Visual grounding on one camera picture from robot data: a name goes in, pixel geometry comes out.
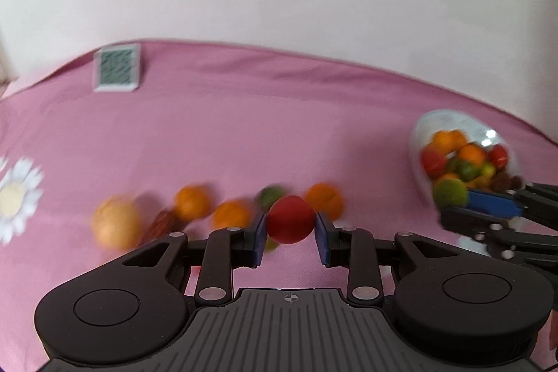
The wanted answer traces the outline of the large orange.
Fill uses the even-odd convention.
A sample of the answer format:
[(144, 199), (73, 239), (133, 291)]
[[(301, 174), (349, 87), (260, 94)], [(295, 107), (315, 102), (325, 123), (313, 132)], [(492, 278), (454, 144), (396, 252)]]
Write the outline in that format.
[(340, 189), (328, 182), (312, 185), (304, 194), (304, 200), (314, 212), (325, 214), (332, 222), (339, 220), (345, 209), (345, 198)]

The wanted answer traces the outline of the red tomato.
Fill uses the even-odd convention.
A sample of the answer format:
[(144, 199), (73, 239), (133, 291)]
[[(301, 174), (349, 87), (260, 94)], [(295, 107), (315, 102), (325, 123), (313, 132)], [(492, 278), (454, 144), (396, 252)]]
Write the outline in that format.
[(284, 196), (267, 213), (267, 235), (279, 244), (295, 244), (311, 235), (315, 212), (300, 196)]
[(446, 156), (436, 147), (425, 146), (421, 151), (421, 165), (430, 180), (438, 179), (445, 173)]

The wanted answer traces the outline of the large green lime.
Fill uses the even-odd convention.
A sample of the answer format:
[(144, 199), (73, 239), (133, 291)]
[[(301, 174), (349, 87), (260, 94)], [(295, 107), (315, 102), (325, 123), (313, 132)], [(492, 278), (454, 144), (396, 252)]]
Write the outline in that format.
[(440, 210), (447, 207), (464, 208), (468, 204), (468, 189), (460, 179), (441, 179), (432, 190), (434, 204)]

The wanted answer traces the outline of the large yellow round melon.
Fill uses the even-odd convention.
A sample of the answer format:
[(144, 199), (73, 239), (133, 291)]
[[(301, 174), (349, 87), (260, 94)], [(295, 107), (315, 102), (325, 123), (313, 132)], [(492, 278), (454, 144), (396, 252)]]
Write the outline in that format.
[(105, 248), (133, 249), (142, 237), (141, 216), (131, 199), (114, 196), (93, 213), (92, 231), (97, 243)]

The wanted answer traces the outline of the orange mandarin middle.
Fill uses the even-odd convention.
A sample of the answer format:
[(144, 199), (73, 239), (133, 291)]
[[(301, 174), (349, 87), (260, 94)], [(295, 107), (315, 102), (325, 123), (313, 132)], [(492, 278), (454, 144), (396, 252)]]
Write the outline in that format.
[(219, 204), (212, 215), (212, 230), (247, 228), (252, 221), (251, 207), (242, 200), (228, 200)]

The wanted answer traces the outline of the green lime back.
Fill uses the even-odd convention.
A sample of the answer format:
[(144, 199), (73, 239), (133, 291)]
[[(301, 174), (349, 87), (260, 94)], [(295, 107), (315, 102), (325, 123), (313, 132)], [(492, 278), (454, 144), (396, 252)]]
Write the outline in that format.
[(255, 198), (261, 212), (267, 212), (272, 205), (287, 194), (287, 189), (280, 184), (271, 184), (263, 188)]

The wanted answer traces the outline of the small orange mandarin back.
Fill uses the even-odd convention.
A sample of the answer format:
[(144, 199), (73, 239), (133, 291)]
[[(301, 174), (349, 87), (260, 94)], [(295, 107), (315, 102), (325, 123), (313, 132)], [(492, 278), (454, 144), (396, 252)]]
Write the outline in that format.
[(174, 211), (186, 223), (206, 218), (211, 208), (210, 192), (201, 185), (184, 186), (174, 196)]

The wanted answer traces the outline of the white fruit plate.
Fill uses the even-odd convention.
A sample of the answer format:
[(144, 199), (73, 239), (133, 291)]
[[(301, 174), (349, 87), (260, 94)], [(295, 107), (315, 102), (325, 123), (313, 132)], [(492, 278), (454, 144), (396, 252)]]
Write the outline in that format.
[[(436, 147), (447, 159), (445, 173), (435, 180), (428, 178), (421, 165), (421, 151), (427, 145)], [(509, 144), (494, 128), (461, 111), (437, 109), (421, 116), (410, 134), (409, 153), (417, 184), (434, 206), (433, 186), (441, 179), (460, 179), (468, 191), (494, 193), (523, 183)]]

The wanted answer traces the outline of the red tomato in plate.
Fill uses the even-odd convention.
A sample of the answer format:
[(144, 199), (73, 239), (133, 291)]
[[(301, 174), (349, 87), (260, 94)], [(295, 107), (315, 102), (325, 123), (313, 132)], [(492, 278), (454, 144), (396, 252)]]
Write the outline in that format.
[(446, 156), (436, 147), (425, 146), (421, 151), (421, 165), (430, 180), (438, 179), (445, 173)]

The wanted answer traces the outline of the dark red date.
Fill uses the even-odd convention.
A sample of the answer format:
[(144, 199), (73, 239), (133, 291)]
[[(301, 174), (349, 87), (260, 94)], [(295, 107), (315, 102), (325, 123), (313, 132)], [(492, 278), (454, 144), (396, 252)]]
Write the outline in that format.
[(172, 232), (183, 231), (184, 223), (174, 210), (162, 210), (146, 229), (140, 244), (148, 244)]

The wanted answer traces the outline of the pink flowered tablecloth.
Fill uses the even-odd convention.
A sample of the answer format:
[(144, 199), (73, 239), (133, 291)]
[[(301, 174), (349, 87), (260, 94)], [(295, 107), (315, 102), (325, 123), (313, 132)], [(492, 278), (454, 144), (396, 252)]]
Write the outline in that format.
[(377, 237), (411, 230), (452, 242), (415, 184), (409, 135), (428, 111), (453, 108), (494, 128), (526, 179), (557, 180), (554, 144), (516, 118), (387, 72), (271, 51), (145, 43), (143, 81), (97, 93), (93, 59), (66, 66), (1, 103), (1, 155), (43, 173), (25, 232), (1, 249), (1, 364), (45, 361), (33, 327), (52, 288), (113, 258), (91, 231), (98, 205), (136, 199), (147, 222), (189, 184), (215, 200), (251, 200), (273, 183), (301, 193), (328, 181), (343, 222)]

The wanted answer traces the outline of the white digital clock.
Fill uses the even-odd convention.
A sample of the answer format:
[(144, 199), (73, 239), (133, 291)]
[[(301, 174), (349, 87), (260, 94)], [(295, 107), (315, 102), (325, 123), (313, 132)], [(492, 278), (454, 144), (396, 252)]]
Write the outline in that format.
[(139, 88), (141, 45), (105, 46), (93, 54), (94, 92), (133, 92)]

